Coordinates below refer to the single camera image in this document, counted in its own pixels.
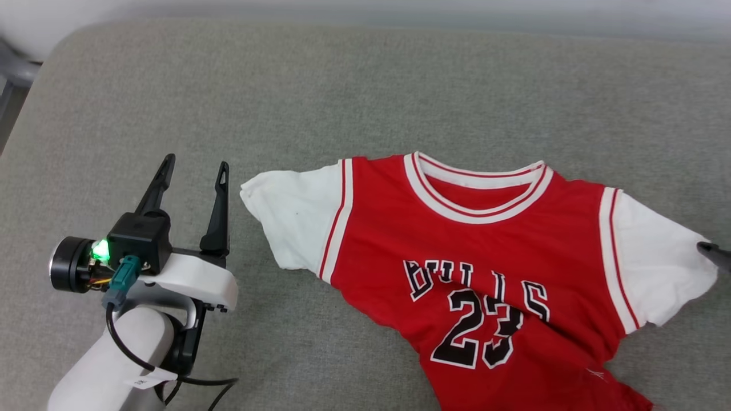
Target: gray object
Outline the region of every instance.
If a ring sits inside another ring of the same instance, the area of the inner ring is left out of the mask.
[[[0,40],[0,75],[18,87],[30,87],[40,65],[21,58]]]
[[[15,124],[15,119],[23,107],[23,102],[28,96],[28,89],[24,87],[16,87],[9,81],[4,81],[4,88],[0,94],[0,155],[10,132]]]
[[[52,290],[48,253],[66,235],[103,236],[169,152],[180,161],[163,208],[187,248],[206,231],[222,160],[240,184],[415,150],[474,170],[544,159],[729,248],[730,59],[718,45],[209,20],[74,34],[0,157],[0,410],[43,407],[104,329],[98,294]],[[230,201],[239,305],[209,317],[193,371],[241,377],[216,409],[436,409],[411,347],[312,274],[277,269]],[[665,327],[627,338],[610,368],[665,410],[728,410],[729,338],[722,275]],[[215,395],[183,387],[170,409]]]

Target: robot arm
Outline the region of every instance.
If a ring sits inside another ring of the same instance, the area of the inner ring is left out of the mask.
[[[168,239],[170,218],[159,207],[174,164],[173,154],[165,157],[137,210],[125,213],[106,238],[67,237],[56,247],[49,263],[53,287],[103,292],[107,330],[53,390],[49,410],[162,410],[160,383],[173,380],[227,385],[213,409],[236,381],[188,377],[206,312],[236,307],[238,288],[225,268],[228,164],[219,169],[200,250],[175,249]],[[185,324],[149,306],[182,309]]]

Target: black cable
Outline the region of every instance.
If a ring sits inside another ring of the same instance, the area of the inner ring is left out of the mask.
[[[141,366],[142,368],[146,369],[147,371],[154,371],[155,366],[144,361],[140,357],[137,357],[132,351],[127,348],[126,345],[122,342],[122,339],[119,338],[119,334],[117,334],[117,329],[114,326],[114,319],[113,319],[113,313],[114,313],[114,305],[107,304],[107,329],[109,330],[109,334],[112,336],[112,340],[114,341],[114,344],[117,345],[117,348],[132,362],[136,363],[138,366]],[[165,400],[165,405],[167,405],[168,400],[172,400],[173,396],[178,392],[178,389],[180,388],[180,384],[182,382],[186,384],[192,384],[192,385],[202,385],[206,387],[211,387],[215,385],[226,385],[226,387],[221,390],[221,393],[216,397],[215,400],[213,400],[213,403],[211,404],[211,407],[208,408],[208,411],[212,411],[213,408],[218,404],[218,402],[221,400],[221,398],[224,396],[224,394],[231,389],[231,387],[238,381],[238,378],[229,378],[228,380],[199,380],[197,378],[191,378],[191,377],[184,377],[184,376],[178,376],[178,383],[176,384],[175,388],[173,388],[173,392],[170,393],[168,398]]]
[[[226,392],[229,389],[231,389],[231,387],[233,387],[234,384],[235,384],[235,382],[232,382],[229,385],[226,385],[226,388],[224,388],[224,389],[221,390],[221,392],[216,397],[216,399],[214,399],[213,402],[211,402],[211,406],[208,408],[208,411],[213,411],[213,408],[216,407],[216,404],[218,404],[219,401],[221,401],[221,398],[223,398],[223,396],[226,395]]]
[[[141,366],[142,368],[146,369],[147,371],[155,371],[155,366],[144,361],[142,358],[137,357],[132,351],[127,348],[126,345],[122,342],[122,339],[119,338],[119,334],[117,334],[117,329],[114,327],[114,319],[112,318],[112,314],[114,312],[114,305],[107,304],[107,329],[109,330],[109,334],[112,335],[112,340],[114,340],[114,344],[117,344],[117,348],[127,356],[132,362],[137,364],[138,366]]]
[[[182,383],[183,382],[180,380],[175,382],[175,387],[173,388],[172,391],[170,391],[170,395],[167,396],[167,398],[165,399],[165,405],[168,405],[173,400],[173,398],[175,398],[175,395],[178,393],[178,390],[181,389]]]

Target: white label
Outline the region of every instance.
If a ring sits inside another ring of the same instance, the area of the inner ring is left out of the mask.
[[[175,381],[178,379],[178,375],[161,368],[155,368],[152,372],[147,375],[141,375],[132,380],[126,380],[124,383],[131,385],[132,387],[139,388],[140,390],[146,390],[158,385],[165,381]]]

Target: red jersey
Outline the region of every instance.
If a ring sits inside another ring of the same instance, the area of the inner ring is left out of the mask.
[[[701,235],[543,162],[358,157],[259,174],[241,198],[280,267],[411,343],[445,410],[650,410],[604,363],[716,279]]]

